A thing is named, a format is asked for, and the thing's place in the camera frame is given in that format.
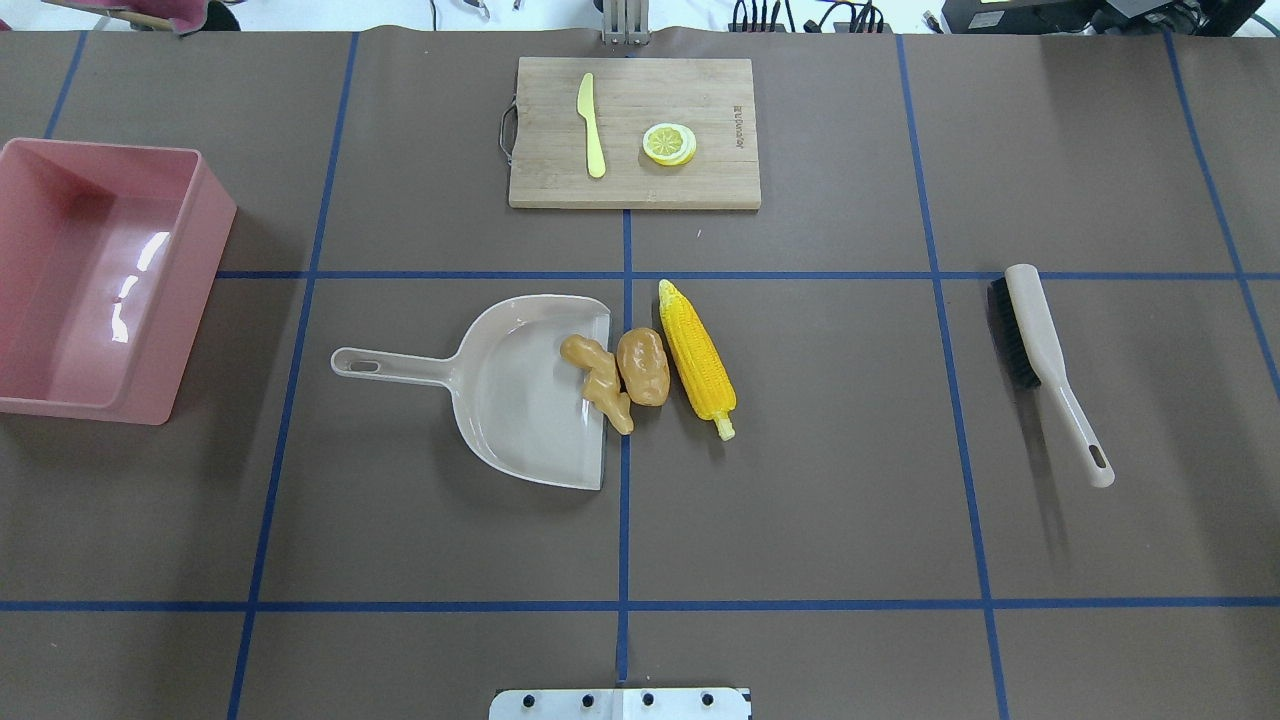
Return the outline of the brown toy potato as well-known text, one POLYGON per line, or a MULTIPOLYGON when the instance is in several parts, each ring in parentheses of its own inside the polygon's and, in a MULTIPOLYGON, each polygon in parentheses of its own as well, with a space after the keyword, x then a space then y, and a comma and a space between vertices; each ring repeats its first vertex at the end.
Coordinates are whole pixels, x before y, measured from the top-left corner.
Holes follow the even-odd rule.
POLYGON ((614 352, 620 375, 634 404, 659 407, 669 397, 669 363, 662 337, 636 327, 620 337, 614 352))

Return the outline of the tan toy ginger root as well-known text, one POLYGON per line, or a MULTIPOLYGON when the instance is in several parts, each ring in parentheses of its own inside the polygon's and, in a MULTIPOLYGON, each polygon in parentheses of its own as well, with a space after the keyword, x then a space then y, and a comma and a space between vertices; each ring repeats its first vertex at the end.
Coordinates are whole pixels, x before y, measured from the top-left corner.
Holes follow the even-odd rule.
POLYGON ((561 343, 559 355, 586 372, 581 396, 600 410, 621 436, 630 436, 635 428, 631 398, 623 389, 614 355, 600 342, 581 334, 570 334, 561 343))

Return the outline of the yellow toy corn cob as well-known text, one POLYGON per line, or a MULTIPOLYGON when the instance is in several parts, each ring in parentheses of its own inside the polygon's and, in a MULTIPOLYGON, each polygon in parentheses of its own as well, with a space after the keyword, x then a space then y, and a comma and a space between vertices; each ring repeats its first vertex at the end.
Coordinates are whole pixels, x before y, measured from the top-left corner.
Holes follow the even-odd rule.
POLYGON ((737 395, 718 348, 692 302, 668 279, 659 281, 659 315, 672 359, 691 409, 710 421, 727 442, 736 436, 731 419, 737 395))

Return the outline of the beige plastic dustpan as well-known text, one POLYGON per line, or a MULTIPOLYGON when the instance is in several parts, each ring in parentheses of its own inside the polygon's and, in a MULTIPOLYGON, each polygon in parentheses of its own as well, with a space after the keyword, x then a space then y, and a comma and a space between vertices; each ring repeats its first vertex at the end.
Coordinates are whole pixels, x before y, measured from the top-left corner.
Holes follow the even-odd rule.
POLYGON ((611 310, 596 299, 536 293, 481 313, 444 359, 339 347, 337 375, 447 389, 463 442, 518 479, 599 491, 605 419, 581 396, 582 370, 563 360, 572 334, 605 342, 611 310))

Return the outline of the beige hand brush black bristles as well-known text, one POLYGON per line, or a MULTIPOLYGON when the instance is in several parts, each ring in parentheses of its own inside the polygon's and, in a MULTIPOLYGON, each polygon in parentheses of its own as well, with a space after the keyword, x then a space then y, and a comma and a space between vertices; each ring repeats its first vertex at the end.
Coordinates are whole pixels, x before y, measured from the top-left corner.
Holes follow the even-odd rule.
POLYGON ((1060 415, 1085 466, 1089 483, 1094 488, 1111 487, 1116 474, 1070 386, 1038 268, 1025 263, 1007 266, 989 290, 1014 386, 1047 393, 1050 406, 1060 415))

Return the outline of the pink plastic bin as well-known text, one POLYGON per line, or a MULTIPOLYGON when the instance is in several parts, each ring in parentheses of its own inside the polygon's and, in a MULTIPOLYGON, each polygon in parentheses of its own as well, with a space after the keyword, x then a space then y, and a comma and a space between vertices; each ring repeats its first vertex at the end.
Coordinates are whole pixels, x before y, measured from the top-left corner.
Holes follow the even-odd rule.
POLYGON ((236 214, 195 149, 8 141, 3 411, 168 421, 236 214))

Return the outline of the yellow lemon slices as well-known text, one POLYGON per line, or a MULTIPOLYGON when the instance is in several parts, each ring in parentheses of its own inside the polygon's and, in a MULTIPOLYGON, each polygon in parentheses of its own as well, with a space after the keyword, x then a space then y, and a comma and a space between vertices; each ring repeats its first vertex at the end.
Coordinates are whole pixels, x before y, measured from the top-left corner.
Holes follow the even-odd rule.
POLYGON ((660 167, 680 167, 698 151, 695 133, 684 124, 658 123, 645 131, 641 147, 648 159, 660 167))

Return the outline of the wooden cutting board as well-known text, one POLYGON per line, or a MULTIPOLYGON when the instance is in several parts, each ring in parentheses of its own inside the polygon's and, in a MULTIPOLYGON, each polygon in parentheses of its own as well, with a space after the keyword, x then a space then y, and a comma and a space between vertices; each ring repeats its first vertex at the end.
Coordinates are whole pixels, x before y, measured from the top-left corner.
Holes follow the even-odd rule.
POLYGON ((515 86, 508 201, 522 209, 755 211, 762 206, 753 64, 748 59, 524 56, 515 86), (607 173, 588 176, 579 83, 595 77, 607 173), (687 126, 680 167, 648 159, 643 135, 687 126))

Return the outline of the yellow plastic knife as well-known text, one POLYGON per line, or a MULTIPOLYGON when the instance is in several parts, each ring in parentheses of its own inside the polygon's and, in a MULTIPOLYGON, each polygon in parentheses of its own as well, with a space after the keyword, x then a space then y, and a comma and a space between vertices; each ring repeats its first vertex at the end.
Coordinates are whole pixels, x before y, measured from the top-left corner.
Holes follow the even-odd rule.
POLYGON ((607 173, 607 164, 596 120, 595 77, 591 72, 586 72, 580 79, 576 111, 582 118, 585 128, 588 176, 593 179, 600 179, 607 173))

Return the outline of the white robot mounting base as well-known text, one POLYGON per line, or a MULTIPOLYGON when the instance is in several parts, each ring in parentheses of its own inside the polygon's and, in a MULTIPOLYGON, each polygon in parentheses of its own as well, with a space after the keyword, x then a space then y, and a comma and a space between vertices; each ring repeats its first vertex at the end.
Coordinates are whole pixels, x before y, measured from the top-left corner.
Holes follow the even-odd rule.
POLYGON ((489 719, 751 719, 750 691, 732 687, 509 689, 489 719))

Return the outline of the pink cloth on wooden rack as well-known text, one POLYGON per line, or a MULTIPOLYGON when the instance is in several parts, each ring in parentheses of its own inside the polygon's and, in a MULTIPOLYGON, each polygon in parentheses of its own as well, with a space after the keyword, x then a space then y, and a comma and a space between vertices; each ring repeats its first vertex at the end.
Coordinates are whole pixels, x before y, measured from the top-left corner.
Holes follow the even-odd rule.
POLYGON ((45 1, 54 6, 104 15, 132 26, 170 31, 179 36, 204 28, 209 1, 45 1))

